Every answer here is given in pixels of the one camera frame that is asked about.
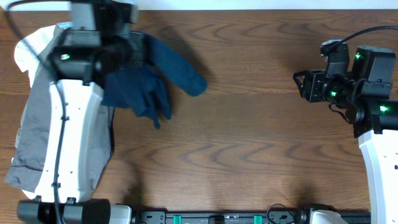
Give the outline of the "navy blue shorts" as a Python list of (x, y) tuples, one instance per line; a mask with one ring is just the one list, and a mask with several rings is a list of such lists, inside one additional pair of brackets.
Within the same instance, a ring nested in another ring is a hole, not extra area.
[(172, 106), (164, 79), (190, 96), (205, 92), (207, 81), (174, 49), (153, 35), (133, 32), (140, 37), (145, 60), (142, 66), (124, 66), (105, 79), (104, 106), (129, 108), (137, 117), (146, 117), (160, 128), (159, 115), (172, 118)]

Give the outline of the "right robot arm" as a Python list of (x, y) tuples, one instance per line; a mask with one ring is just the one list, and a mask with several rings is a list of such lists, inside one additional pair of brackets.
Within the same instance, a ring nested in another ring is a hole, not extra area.
[(371, 223), (397, 223), (397, 102), (390, 99), (396, 54), (360, 46), (351, 71), (346, 44), (324, 57), (326, 69), (294, 73), (300, 96), (327, 102), (353, 126), (366, 166)]

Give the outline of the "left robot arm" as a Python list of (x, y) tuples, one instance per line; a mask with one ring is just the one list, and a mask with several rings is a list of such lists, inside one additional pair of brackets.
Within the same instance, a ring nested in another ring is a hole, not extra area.
[(51, 119), (44, 171), (17, 216), (27, 223), (133, 223), (132, 208), (93, 199), (89, 143), (104, 94), (104, 78), (139, 63), (130, 38), (135, 1), (73, 1), (71, 27), (42, 62), (51, 77)]

